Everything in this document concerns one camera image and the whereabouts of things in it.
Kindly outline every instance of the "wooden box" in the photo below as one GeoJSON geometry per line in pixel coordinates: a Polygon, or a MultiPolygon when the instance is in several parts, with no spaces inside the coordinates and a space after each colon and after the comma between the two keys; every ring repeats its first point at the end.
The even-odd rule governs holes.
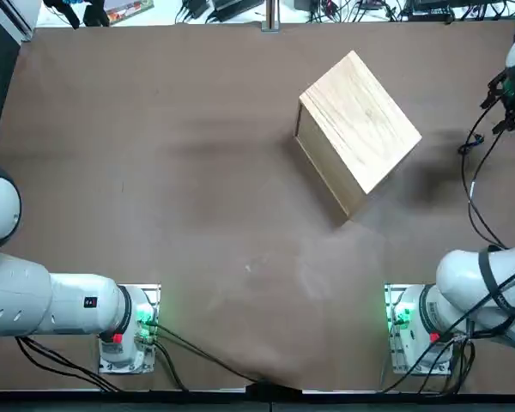
{"type": "Polygon", "coordinates": [[[421,139],[354,51],[300,96],[295,135],[348,217],[421,139]]]}

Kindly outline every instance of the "small label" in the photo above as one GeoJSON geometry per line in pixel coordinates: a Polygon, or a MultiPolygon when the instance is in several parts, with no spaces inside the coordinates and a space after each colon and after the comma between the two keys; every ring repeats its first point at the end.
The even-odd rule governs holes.
{"type": "Polygon", "coordinates": [[[122,354],[122,345],[119,343],[101,343],[101,350],[105,354],[122,354]]]}
{"type": "Polygon", "coordinates": [[[84,298],[84,307],[97,307],[97,297],[87,296],[84,298]]]}
{"type": "Polygon", "coordinates": [[[439,321],[439,314],[437,313],[437,304],[434,302],[429,302],[427,304],[429,307],[428,315],[433,321],[435,327],[439,327],[440,321],[439,321]]]}

